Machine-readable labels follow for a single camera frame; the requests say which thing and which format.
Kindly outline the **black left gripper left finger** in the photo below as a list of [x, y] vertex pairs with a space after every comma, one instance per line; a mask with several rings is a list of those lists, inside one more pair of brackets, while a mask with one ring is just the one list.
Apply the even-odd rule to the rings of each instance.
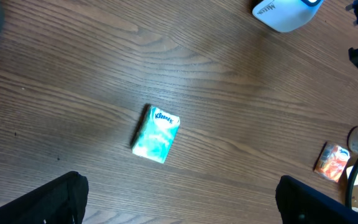
[[0, 207], [0, 223], [82, 223], [88, 179], [70, 171]]

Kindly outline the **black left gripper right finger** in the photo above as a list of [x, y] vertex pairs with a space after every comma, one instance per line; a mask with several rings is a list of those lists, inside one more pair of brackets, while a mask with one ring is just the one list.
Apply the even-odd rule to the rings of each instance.
[[358, 224], [358, 213], [289, 175], [281, 176], [275, 199], [283, 224]]

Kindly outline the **orange tissue packet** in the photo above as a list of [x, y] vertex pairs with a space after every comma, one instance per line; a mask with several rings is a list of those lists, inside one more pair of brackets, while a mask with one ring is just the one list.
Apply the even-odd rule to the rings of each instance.
[[350, 158], [350, 152], [346, 148], [333, 142], [326, 142], [316, 161], [314, 172], [325, 179], [339, 182]]

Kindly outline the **green Kleenex tissue pack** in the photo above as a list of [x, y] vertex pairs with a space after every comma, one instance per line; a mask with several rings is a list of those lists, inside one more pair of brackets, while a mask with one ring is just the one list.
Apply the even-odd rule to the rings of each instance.
[[163, 164], [179, 127], [179, 116], [148, 106], [132, 144], [132, 153]]

